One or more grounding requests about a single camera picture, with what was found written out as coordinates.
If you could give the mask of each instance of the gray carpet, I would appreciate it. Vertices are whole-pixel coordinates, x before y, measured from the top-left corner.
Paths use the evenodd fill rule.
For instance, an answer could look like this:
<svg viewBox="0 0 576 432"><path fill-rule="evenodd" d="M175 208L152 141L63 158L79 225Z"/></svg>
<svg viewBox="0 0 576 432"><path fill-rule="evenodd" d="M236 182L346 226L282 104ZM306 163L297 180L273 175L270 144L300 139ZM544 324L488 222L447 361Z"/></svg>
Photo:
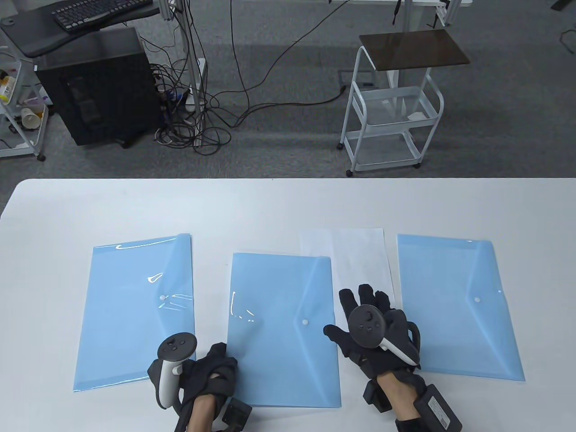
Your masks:
<svg viewBox="0 0 576 432"><path fill-rule="evenodd" d="M210 92L240 88L228 0L192 3L210 66ZM476 0L460 10L450 34L472 63L433 71L446 111L422 167L358 176L575 176L576 55L567 52L558 37L576 22L576 2L563 13L550 10L550 4ZM234 0L234 34L247 85L258 82L286 46L334 7L313 1ZM278 63L251 99L317 101L336 95L336 73L353 67L358 35L394 31L392 10L350 3L342 7ZM432 19L430 11L423 24ZM130 24L156 44L172 44L173 27L160 17ZM576 47L576 37L569 42ZM173 59L182 56L174 49L170 54ZM149 58L165 62L162 53L150 53ZM243 97L236 94L222 101L241 111ZM44 163L33 157L0 159L0 211L16 184L28 178L342 177L350 162L335 145L345 105L344 96L320 107L260 111L210 157L166 148L150 135L128 150L117 145L78 147L54 116L48 123ZM416 133L418 142L422 138Z"/></svg>

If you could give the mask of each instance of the hand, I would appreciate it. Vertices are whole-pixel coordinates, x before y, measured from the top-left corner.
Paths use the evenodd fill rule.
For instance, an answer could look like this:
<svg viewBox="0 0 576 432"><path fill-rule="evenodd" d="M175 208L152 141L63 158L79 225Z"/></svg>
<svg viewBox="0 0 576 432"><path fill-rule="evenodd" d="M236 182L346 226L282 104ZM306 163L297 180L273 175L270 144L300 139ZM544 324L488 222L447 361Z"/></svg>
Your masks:
<svg viewBox="0 0 576 432"><path fill-rule="evenodd" d="M184 432L190 421L192 409L204 399L212 401L214 396L214 413L212 419L218 417L226 399L234 394L236 388L236 373L238 362L234 357L226 357L226 344L216 343L206 354L206 357L182 363L180 387L184 389L180 419L176 432Z"/></svg>
<svg viewBox="0 0 576 432"><path fill-rule="evenodd" d="M411 350L419 350L419 335L417 328L413 323L411 330L413 331L414 343L408 336L408 323L406 315L399 309L390 308L390 300L388 296L382 291L376 291L374 294L370 285L360 285L358 288L361 304L369 304L377 307L384 315L388 330L386 331L386 338L391 340L396 346L407 346ZM354 294L349 289L344 289L339 292L340 303L344 309L346 319L350 313L358 307ZM399 369L408 369L414 371L414 367L408 365L395 354L389 350L384 351L382 348L363 348L358 345L350 333L347 333L336 327L335 325L327 325L324 327L324 334L330 338L331 341L338 344L342 350L344 357L350 358L356 363L366 376L370 379L376 378L386 372L391 372Z"/></svg>

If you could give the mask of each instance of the white paper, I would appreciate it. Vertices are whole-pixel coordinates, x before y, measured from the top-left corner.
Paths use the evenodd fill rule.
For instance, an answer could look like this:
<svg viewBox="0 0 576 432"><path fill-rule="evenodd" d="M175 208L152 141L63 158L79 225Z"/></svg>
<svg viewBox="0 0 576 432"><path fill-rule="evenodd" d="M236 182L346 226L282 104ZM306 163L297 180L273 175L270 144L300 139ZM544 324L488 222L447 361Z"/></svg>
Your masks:
<svg viewBox="0 0 576 432"><path fill-rule="evenodd" d="M338 292L349 288L358 301L358 286L368 283L384 291L394 307L394 289L384 245L384 231L379 228L312 229L300 233L300 254L329 256L332 260L332 286L336 324L348 328L340 307Z"/></svg>

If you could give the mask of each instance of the document envelope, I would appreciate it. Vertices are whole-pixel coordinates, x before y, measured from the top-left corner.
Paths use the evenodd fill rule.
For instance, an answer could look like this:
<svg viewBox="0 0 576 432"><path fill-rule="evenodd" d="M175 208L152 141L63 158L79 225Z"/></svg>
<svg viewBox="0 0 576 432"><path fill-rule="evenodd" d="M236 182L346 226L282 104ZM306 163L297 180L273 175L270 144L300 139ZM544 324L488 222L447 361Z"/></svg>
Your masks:
<svg viewBox="0 0 576 432"><path fill-rule="evenodd" d="M338 408L330 258L235 253L228 354L238 360L234 396L252 406Z"/></svg>
<svg viewBox="0 0 576 432"><path fill-rule="evenodd" d="M422 370L524 381L491 242L398 235L398 258Z"/></svg>
<svg viewBox="0 0 576 432"><path fill-rule="evenodd" d="M74 391L148 378L158 346L194 332L190 234L95 247Z"/></svg>

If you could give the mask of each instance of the forearm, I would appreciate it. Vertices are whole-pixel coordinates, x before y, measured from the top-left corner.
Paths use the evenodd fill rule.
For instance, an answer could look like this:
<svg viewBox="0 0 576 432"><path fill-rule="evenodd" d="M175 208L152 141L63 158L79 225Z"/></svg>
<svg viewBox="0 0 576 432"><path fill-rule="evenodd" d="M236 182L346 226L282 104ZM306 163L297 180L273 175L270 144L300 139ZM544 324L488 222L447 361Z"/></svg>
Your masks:
<svg viewBox="0 0 576 432"><path fill-rule="evenodd" d="M386 393L386 397L392 405L396 418L403 422L420 417L414 407L414 401L418 397L414 387L400 382L393 373L388 372L377 377L377 382Z"/></svg>
<svg viewBox="0 0 576 432"><path fill-rule="evenodd" d="M187 432L211 432L216 399L213 395L198 396L194 401Z"/></svg>

